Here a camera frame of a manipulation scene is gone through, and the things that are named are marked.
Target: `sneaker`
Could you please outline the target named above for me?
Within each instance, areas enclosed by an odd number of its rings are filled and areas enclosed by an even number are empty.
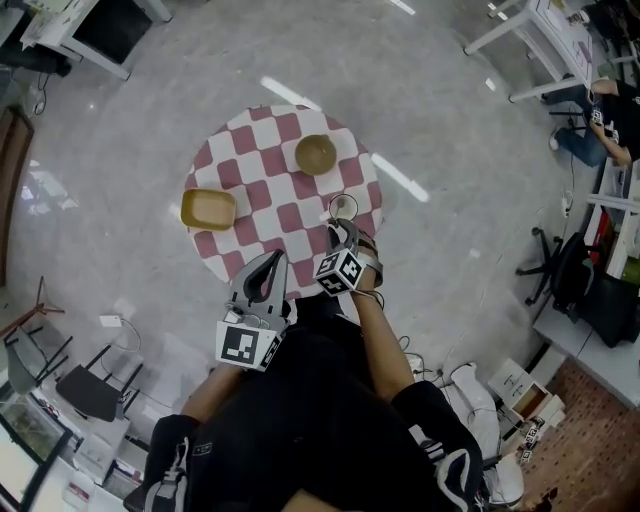
[[[558,130],[559,128],[554,128],[549,136],[549,147],[551,148],[551,151],[558,151],[558,149],[560,149],[560,144],[558,144],[558,141],[556,140],[556,133]]]

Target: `office chair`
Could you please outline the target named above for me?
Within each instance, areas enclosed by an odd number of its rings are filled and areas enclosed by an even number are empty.
[[[580,233],[575,233],[562,250],[562,240],[554,238],[558,246],[552,256],[545,249],[547,242],[542,230],[534,228],[532,234],[541,237],[545,263],[529,271],[517,269],[516,274],[544,273],[544,276],[534,299],[527,299],[526,304],[538,300],[550,279],[554,309],[574,323],[578,319],[587,322],[608,347],[615,347],[620,340],[635,341],[640,334],[640,287],[594,268],[589,253],[599,248],[585,245]]]
[[[547,286],[547,282],[560,263],[560,249],[562,247],[562,238],[560,238],[559,236],[554,237],[553,241],[556,244],[556,247],[553,251],[553,254],[551,254],[551,252],[549,251],[549,244],[547,243],[547,237],[545,236],[544,231],[542,231],[540,228],[533,228],[531,230],[531,234],[533,236],[540,237],[544,263],[539,267],[531,268],[528,270],[523,270],[521,268],[516,269],[517,276],[531,276],[535,274],[542,274],[542,280],[540,281],[535,294],[533,295],[533,297],[527,297],[527,299],[524,301],[527,306],[531,306],[538,302],[540,295],[542,295],[542,292]]]
[[[27,338],[40,351],[45,362],[42,369],[34,376],[16,352],[15,345],[20,341],[19,337],[14,338],[17,329],[17,327],[14,327],[13,330],[11,330],[11,332],[9,332],[9,334],[4,337],[4,347],[7,352],[7,361],[9,363],[8,378],[9,384],[11,384],[11,387],[16,393],[18,393],[19,395],[26,395],[34,389],[39,388],[44,380],[49,377],[49,375],[55,372],[67,359],[69,359],[69,356],[64,356],[62,359],[60,359],[60,361],[55,363],[58,356],[67,347],[67,345],[71,343],[71,341],[73,340],[73,336],[65,341],[64,344],[49,359],[33,339],[33,335],[37,332],[40,332],[42,330],[42,327],[38,327],[37,329],[33,329],[25,333]]]
[[[98,418],[111,422],[116,419],[119,408],[125,399],[125,392],[136,378],[142,363],[140,363],[122,389],[116,389],[107,382],[112,377],[109,373],[104,379],[91,373],[91,367],[97,363],[104,354],[111,349],[112,345],[104,347],[87,366],[78,365],[71,372],[65,375],[56,385],[56,391],[64,398],[76,411],[84,416]]]

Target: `blue jeans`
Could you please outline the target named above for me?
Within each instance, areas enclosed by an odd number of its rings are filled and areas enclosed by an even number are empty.
[[[598,136],[593,133],[589,127],[589,119],[591,119],[591,104],[587,101],[587,91],[583,85],[576,85],[567,89],[553,91],[547,94],[545,104],[555,105],[563,101],[573,101],[581,109],[587,121],[587,128],[584,137],[567,128],[560,128],[556,134],[556,140],[561,148],[566,149],[569,153],[574,154],[579,160],[589,167],[600,165],[607,159],[609,153],[604,144],[600,142]]]

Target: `black chair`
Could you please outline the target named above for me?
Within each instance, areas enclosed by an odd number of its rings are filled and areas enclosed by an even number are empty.
[[[608,347],[615,347],[621,340],[635,341],[640,334],[640,287],[594,268],[589,253],[599,249],[585,245],[582,234],[575,233],[562,250],[562,240],[554,238],[558,245],[549,255],[544,232],[534,228],[532,233],[541,237],[545,263],[529,271],[516,270],[517,275],[544,273],[534,299],[527,299],[527,305],[538,300],[550,279],[554,309],[574,323],[578,319],[587,322]]]
[[[551,252],[549,251],[549,244],[547,243],[547,237],[545,236],[544,231],[539,228],[533,228],[531,230],[531,234],[533,236],[540,237],[540,243],[542,244],[542,253],[544,255],[544,263],[539,267],[531,268],[528,270],[523,270],[521,268],[516,269],[517,276],[531,276],[535,274],[542,274],[542,280],[540,281],[535,294],[533,295],[533,297],[527,297],[527,299],[524,301],[527,306],[531,306],[538,302],[538,299],[547,286],[549,279],[555,273],[556,268],[560,264],[560,249],[562,247],[562,238],[560,238],[559,236],[554,237],[553,242],[556,244],[556,247],[553,251],[553,254],[551,254]]]
[[[82,365],[76,366],[56,385],[58,394],[80,414],[109,422],[116,419],[118,408],[121,407],[125,400],[126,391],[138,373],[140,373],[140,370],[142,370],[141,363],[124,383],[122,389],[116,389],[107,384],[107,381],[112,377],[111,373],[104,379],[100,379],[91,373],[91,367],[110,348],[111,345],[104,347],[86,367]]]

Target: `desk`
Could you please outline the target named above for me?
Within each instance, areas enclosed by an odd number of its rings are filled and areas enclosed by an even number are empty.
[[[34,44],[46,46],[75,61],[86,57],[117,77],[126,80],[131,74],[129,71],[74,37],[78,27],[97,5],[98,1],[73,0],[60,14],[51,15],[46,12],[36,14],[20,41],[26,46],[33,46]],[[162,21],[171,20],[171,14],[162,3],[162,0],[133,1],[150,18]]]
[[[526,22],[532,22],[542,32],[562,57],[573,76],[512,94],[509,96],[511,102],[579,84],[583,84],[587,88],[591,87],[593,71],[591,35],[583,25],[569,25],[566,20],[566,12],[568,12],[566,6],[564,9],[560,9],[556,3],[557,1],[553,0],[528,0],[524,9],[517,15],[504,21],[464,48],[464,52],[471,55],[494,39],[518,29]]]
[[[553,309],[551,300],[533,328],[627,407],[640,406],[640,340],[621,341],[617,347],[609,348],[586,322],[578,320],[574,324]]]
[[[337,152],[335,168],[315,177],[295,161],[298,142],[312,134],[326,134]],[[220,128],[189,170],[185,189],[197,187],[226,190],[237,203],[227,231],[189,229],[207,267],[228,283],[256,256],[283,249],[288,299],[322,290],[313,279],[327,250],[327,224],[319,217],[334,195],[353,196],[354,223],[370,236],[382,222],[382,195],[367,149],[335,119],[302,105],[250,108]]]

